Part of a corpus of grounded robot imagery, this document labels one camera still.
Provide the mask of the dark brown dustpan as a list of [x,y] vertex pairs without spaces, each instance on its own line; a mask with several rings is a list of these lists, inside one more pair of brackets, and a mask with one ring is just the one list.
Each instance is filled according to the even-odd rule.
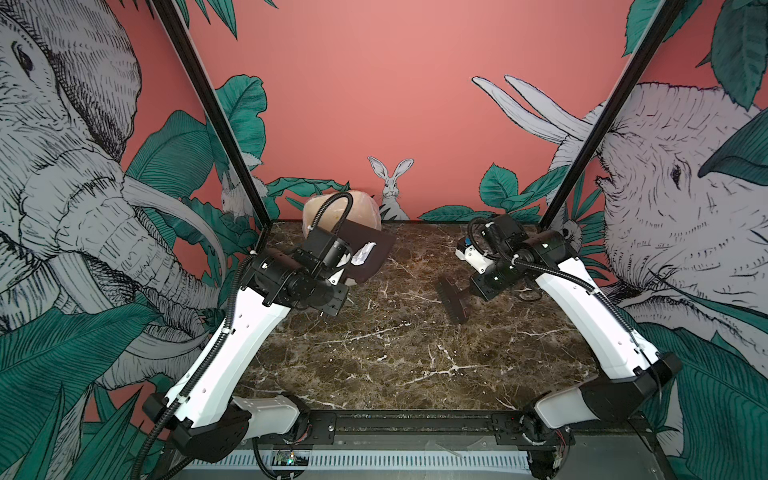
[[342,275],[348,286],[363,284],[378,273],[396,241],[394,234],[351,220],[343,223],[339,237],[351,248],[352,258]]

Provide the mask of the dark brown hand brush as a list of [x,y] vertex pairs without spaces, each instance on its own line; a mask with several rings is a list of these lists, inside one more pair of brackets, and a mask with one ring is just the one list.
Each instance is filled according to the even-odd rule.
[[436,293],[448,319],[454,324],[464,324],[469,319],[467,299],[471,296],[471,287],[459,289],[447,276],[440,275],[436,283]]

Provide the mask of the cream trash bin with liner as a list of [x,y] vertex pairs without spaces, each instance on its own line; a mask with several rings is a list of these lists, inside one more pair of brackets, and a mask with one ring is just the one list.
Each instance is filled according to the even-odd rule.
[[[381,229],[381,216],[379,205],[373,197],[363,191],[350,190],[353,197],[353,206],[346,218],[360,225],[364,225],[376,230]],[[302,232],[304,236],[308,235],[309,227],[312,224],[316,214],[323,203],[331,197],[331,194],[321,194],[312,196],[304,205],[302,210]],[[335,201],[323,214],[319,226],[330,231],[340,220],[347,200],[342,198]]]

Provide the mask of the white paper scrap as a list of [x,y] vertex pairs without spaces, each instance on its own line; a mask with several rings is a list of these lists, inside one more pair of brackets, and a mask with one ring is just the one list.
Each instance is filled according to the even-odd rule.
[[376,242],[367,242],[352,256],[350,263],[353,266],[363,265],[367,261],[371,252],[375,249],[376,245]]

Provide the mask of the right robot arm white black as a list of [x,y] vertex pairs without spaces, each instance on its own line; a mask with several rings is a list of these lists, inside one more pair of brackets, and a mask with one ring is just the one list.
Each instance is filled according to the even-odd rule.
[[437,291],[455,323],[469,316],[470,296],[490,301],[522,280],[535,283],[566,314],[591,348],[600,375],[575,387],[545,394],[526,408],[522,428],[533,442],[571,424],[628,419],[681,371],[673,353],[660,352],[592,280],[570,242],[557,230],[529,235],[510,215],[476,217],[456,245],[458,259],[474,270],[458,289],[438,280]]

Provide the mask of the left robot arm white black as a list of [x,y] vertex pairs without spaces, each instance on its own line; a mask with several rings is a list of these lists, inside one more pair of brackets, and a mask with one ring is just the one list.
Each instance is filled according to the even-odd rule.
[[202,354],[166,394],[147,399],[144,411],[154,426],[135,457],[131,478],[141,478],[149,451],[165,429],[184,457],[167,478],[195,460],[216,463],[236,449],[257,409],[233,397],[246,367],[292,309],[339,313],[348,293],[340,277],[351,256],[351,247],[336,232],[312,227],[288,253],[266,248],[239,263],[227,313]]

